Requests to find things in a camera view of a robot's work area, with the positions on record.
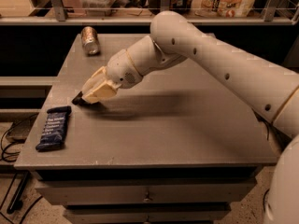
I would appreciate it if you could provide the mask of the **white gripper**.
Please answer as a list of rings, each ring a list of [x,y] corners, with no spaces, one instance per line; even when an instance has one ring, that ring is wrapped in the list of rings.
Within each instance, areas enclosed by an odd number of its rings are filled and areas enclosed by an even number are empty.
[[[106,71],[107,76],[113,82],[106,80]],[[89,104],[95,104],[115,96],[119,87],[130,89],[142,79],[143,77],[137,72],[128,50],[122,49],[110,58],[107,68],[100,67],[85,82],[81,89],[82,99]]]

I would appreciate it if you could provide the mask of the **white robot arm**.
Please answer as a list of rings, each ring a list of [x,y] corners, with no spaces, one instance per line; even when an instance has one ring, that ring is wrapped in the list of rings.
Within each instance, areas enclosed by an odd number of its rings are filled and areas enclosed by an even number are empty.
[[[291,138],[270,185],[263,224],[299,224],[299,75],[206,35],[173,11],[156,15],[150,34],[116,53],[83,85],[94,104],[130,89],[155,70],[186,59],[203,67],[258,115]]]

